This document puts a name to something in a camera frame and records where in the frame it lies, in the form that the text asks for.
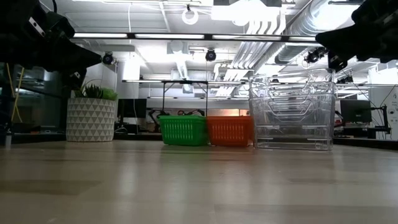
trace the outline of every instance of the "potted plant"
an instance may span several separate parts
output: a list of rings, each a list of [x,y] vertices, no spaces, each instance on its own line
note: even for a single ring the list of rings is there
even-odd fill
[[[118,94],[93,84],[74,92],[75,97],[68,100],[67,141],[112,141]]]

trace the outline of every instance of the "monitor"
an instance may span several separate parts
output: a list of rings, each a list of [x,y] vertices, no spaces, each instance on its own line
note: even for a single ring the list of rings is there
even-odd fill
[[[372,122],[371,102],[367,100],[341,100],[341,115],[345,122]]]
[[[120,99],[118,116],[123,118],[146,118],[147,99]]]

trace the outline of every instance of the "stacked clear baskets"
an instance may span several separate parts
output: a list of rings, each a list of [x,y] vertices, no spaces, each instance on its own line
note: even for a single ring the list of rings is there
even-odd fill
[[[334,71],[304,70],[250,77],[250,111],[259,149],[331,150]]]

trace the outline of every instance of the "orange basket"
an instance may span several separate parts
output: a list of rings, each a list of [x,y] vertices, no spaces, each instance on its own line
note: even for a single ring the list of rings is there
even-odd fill
[[[246,147],[254,136],[251,116],[207,117],[210,142],[216,146]]]

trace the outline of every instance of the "planter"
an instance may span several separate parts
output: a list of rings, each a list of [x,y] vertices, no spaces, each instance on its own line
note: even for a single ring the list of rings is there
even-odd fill
[[[94,98],[68,100],[67,141],[113,140],[115,101]]]

